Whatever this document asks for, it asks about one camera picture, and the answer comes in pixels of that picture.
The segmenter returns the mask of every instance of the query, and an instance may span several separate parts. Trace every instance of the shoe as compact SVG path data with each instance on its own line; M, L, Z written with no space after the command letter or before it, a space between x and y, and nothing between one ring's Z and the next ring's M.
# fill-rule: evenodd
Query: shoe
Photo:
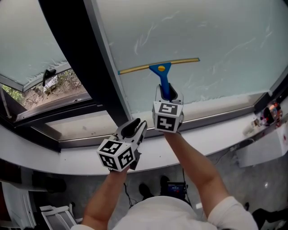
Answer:
M152 193L150 192L149 187L145 185L144 183L139 185L139 192L144 198L153 197Z
M170 181L170 179L166 176L162 176L160 179L160 186L165 187L167 186L167 182Z

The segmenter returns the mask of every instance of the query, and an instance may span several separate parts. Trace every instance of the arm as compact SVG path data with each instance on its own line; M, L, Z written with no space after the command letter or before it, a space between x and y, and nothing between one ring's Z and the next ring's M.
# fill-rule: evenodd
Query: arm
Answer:
M115 209L123 183L127 176L127 167L122 172L111 171L100 189L96 191L86 206L83 225L95 230L106 230L108 221Z
M164 133L180 164L200 194L204 212L208 217L213 208L229 193L209 159L194 149L179 133Z

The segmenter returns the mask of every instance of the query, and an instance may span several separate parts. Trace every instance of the window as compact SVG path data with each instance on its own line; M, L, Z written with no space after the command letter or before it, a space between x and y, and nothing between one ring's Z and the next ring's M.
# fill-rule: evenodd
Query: window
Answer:
M146 137L161 135L157 62L178 61L168 80L184 95L181 130L259 111L288 86L284 1L60 1L77 15L65 23L54 10L0 1L0 123L55 151L98 145L138 117Z

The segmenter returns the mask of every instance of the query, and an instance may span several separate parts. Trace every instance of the gray floor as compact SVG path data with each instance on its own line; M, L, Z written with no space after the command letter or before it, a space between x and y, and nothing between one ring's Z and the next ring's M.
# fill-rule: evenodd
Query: gray floor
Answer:
M288 155L272 160L254 167L239 168L237 158L233 152L225 151L213 154L208 157L214 164L226 184L228 191L240 203L250 203L249 211L253 212L258 208L268 211L276 211L286 207L288 198ZM166 175L171 181L183 181L182 167L180 165L160 168L145 172L130 173L127 176L127 190L131 198L137 201L142 200L138 192L140 183L146 183L154 195L160 193L160 177ZM93 192L99 188L105 176L66 176L58 175L66 181L67 190L64 193L45 195L47 205L56 207L68 205L74 202L74 214L76 218L82 217L85 205ZM196 210L195 205L200 203L200 198L195 186L186 176L189 184L188 194L199 215L203 214L202 209ZM129 209L128 198L124 192L121 193L115 212L109 223L109 229L127 213ZM262 229L273 229L275 224L266 223Z

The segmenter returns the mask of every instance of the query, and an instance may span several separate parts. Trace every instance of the person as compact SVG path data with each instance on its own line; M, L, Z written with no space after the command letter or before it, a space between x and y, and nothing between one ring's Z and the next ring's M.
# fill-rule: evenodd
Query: person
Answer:
M184 171L200 194L207 221L202 221L185 201L151 196L129 209L114 230L257 230L252 215L229 195L217 169L179 133L164 133ZM81 225L72 230L106 230L115 209L127 170L111 171L88 202Z

